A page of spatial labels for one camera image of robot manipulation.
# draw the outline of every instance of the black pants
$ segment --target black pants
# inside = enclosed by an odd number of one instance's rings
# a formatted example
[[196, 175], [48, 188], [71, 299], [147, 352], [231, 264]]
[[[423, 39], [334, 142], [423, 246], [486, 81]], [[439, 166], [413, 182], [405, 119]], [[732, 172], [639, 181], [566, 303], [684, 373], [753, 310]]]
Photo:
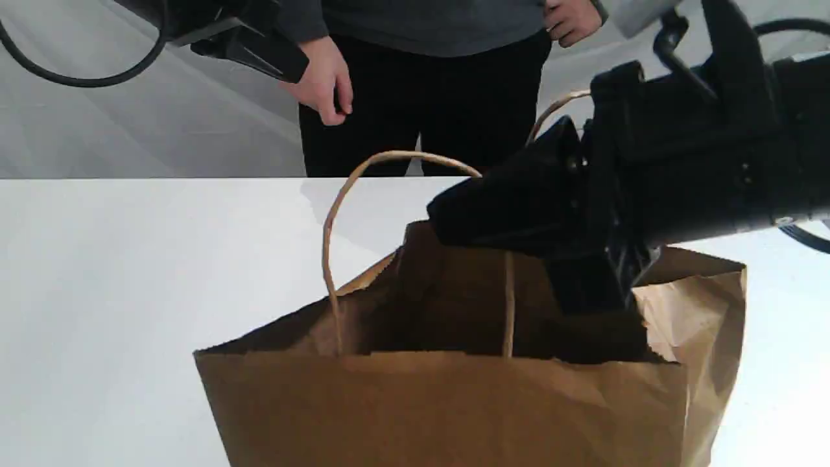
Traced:
[[[469, 57], [436, 58], [334, 37], [349, 64], [352, 115], [325, 126], [300, 106], [309, 177], [345, 177], [369, 156], [413, 150], [460, 160], [480, 171], [524, 146], [536, 117], [541, 70], [551, 40], [542, 31], [521, 42]], [[407, 161], [375, 165], [368, 176], [399, 176]], [[425, 175], [460, 175], [424, 163]]]

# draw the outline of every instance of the white table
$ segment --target white table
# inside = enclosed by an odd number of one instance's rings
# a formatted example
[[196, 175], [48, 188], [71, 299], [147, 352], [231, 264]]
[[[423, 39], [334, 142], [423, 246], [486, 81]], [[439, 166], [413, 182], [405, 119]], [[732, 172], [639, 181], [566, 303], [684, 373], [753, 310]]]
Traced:
[[[335, 223], [335, 280], [392, 251], [455, 182], [358, 182]], [[321, 225], [341, 183], [0, 182], [0, 465], [227, 467], [191, 352], [323, 295]], [[830, 257], [775, 231], [689, 246], [749, 265], [714, 465], [815, 465]]]

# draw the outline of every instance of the person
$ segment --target person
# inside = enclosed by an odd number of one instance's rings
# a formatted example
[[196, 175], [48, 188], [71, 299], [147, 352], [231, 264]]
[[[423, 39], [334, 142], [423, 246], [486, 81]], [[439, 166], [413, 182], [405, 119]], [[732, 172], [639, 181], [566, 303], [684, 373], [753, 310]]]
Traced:
[[[535, 122], [552, 43], [608, 15], [598, 0], [283, 0], [277, 27], [309, 57], [299, 102], [309, 177], [345, 177], [385, 150], [421, 149], [486, 171]], [[405, 175], [408, 161], [367, 170]], [[425, 175], [458, 175], [423, 165]]]

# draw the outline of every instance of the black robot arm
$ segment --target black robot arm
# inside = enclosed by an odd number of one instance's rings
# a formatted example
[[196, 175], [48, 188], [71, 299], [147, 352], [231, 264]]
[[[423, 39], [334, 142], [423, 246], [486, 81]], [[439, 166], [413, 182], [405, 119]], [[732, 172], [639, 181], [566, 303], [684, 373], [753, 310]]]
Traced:
[[759, 35], [830, 24], [752, 28], [730, 0], [703, 0], [713, 53], [674, 55], [686, 20], [662, 16], [655, 52], [596, 76], [580, 139], [564, 117], [481, 179], [439, 194], [430, 221], [447, 245], [542, 258], [564, 312], [632, 309], [632, 286], [663, 245], [830, 218], [830, 54], [767, 64]]
[[159, 29], [149, 54], [128, 71], [106, 78], [72, 78], [48, 71], [17, 48], [0, 22], [0, 43], [29, 72], [74, 87], [106, 87], [126, 82], [146, 70], [165, 46], [190, 46], [206, 57], [235, 61], [281, 81], [298, 82], [308, 58], [276, 30], [278, 0], [115, 0]]

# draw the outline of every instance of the human hand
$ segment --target human hand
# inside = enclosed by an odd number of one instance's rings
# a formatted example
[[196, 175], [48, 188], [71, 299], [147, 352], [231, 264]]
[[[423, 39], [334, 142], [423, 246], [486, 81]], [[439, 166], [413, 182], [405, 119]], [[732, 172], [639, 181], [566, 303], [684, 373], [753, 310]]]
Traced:
[[594, 34], [603, 19], [591, 0], [546, 0], [544, 24], [551, 38], [567, 48]]
[[[309, 57], [309, 65], [297, 84], [281, 83], [299, 103], [320, 113], [325, 125], [341, 125], [352, 113], [352, 81], [349, 67], [340, 49], [331, 37], [322, 37], [300, 44], [300, 49]], [[334, 108], [334, 92], [337, 90], [339, 113]]]

